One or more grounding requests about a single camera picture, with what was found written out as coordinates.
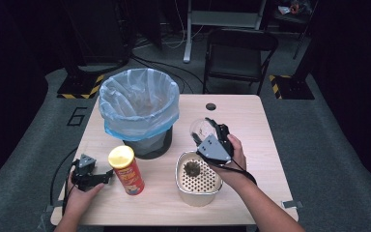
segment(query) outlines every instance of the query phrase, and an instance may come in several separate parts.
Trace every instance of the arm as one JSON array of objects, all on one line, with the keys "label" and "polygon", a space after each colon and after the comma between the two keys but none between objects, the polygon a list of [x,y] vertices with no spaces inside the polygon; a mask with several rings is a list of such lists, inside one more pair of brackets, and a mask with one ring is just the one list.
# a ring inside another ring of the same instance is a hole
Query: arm
[{"label": "arm", "polygon": [[[228,139],[234,146],[234,161],[242,168],[246,169],[246,160],[243,154],[242,143],[232,134],[228,135]],[[226,165],[239,169],[233,162]],[[211,169],[241,197],[261,232],[304,231],[293,218],[276,205],[244,175],[215,166],[211,166]]]},{"label": "arm", "polygon": [[69,177],[68,192],[69,199],[68,205],[65,210],[65,214],[57,225],[55,232],[71,232],[77,231],[77,225],[80,218],[86,212],[92,203],[93,198],[98,194],[98,192],[104,187],[104,184],[98,184],[94,188],[87,192],[81,191],[76,187],[73,187],[71,183],[71,175]]}]

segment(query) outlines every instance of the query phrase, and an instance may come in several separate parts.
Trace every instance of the wooden table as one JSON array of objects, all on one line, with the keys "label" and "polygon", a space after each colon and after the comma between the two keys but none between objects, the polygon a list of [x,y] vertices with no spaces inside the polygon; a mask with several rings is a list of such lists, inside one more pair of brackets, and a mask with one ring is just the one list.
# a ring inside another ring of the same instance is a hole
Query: wooden table
[{"label": "wooden table", "polygon": [[[206,109],[207,103],[214,103],[216,110]],[[113,176],[109,185],[94,199],[81,223],[137,226],[255,224],[242,200],[225,183],[214,201],[204,207],[188,206],[178,194],[175,181],[177,158],[196,149],[189,126],[204,117],[227,125],[242,141],[247,170],[265,194],[278,205],[281,201],[292,200],[260,98],[253,95],[180,95],[180,119],[173,126],[170,149],[156,159],[137,159],[146,183],[143,192],[135,196],[126,194],[117,177]],[[104,132],[103,123],[96,104],[76,152],[78,159],[81,154],[86,154],[97,160],[94,174],[110,170],[109,152],[123,145],[122,140]],[[285,211],[298,220],[296,209]],[[61,208],[56,208],[51,222],[58,224],[61,217]]]}]

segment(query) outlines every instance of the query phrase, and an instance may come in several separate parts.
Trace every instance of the red can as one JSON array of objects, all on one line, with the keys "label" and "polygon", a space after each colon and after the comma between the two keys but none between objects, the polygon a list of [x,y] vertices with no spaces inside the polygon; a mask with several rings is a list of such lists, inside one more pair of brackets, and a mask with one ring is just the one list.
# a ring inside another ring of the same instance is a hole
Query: red can
[{"label": "red can", "polygon": [[128,195],[137,195],[144,189],[144,181],[135,161],[134,152],[129,146],[119,146],[113,149],[108,161],[119,177]]}]

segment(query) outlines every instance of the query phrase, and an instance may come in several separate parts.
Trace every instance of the perforated basket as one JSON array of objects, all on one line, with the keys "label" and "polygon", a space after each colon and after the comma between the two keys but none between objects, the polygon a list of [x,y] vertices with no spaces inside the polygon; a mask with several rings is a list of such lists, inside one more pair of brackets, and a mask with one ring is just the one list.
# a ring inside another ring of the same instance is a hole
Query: perforated basket
[{"label": "perforated basket", "polygon": [[[188,163],[199,166],[199,174],[187,174]],[[221,178],[195,152],[183,153],[177,160],[176,184],[179,194],[190,206],[205,206],[222,187]]]}]

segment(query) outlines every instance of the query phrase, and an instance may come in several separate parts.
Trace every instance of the yellow lid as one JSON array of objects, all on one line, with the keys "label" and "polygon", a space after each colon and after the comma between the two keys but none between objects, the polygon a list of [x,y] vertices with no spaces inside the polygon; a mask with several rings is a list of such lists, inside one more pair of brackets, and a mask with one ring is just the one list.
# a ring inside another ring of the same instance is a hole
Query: yellow lid
[{"label": "yellow lid", "polygon": [[111,150],[108,161],[110,166],[122,169],[131,164],[134,159],[134,152],[129,146],[118,146]]}]

